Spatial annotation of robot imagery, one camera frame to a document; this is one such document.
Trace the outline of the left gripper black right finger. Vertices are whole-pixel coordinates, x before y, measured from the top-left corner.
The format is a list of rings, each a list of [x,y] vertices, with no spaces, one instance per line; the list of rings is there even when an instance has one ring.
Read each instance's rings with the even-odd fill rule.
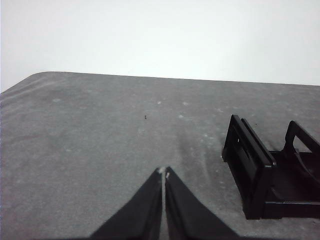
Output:
[[[239,239],[195,197],[171,167],[165,169],[165,211],[171,240]]]

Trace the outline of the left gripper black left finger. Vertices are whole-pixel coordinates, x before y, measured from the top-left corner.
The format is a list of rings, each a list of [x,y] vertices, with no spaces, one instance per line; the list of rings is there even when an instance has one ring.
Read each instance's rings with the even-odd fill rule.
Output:
[[[92,240],[158,240],[162,220],[162,172],[156,168],[134,196],[103,223]]]

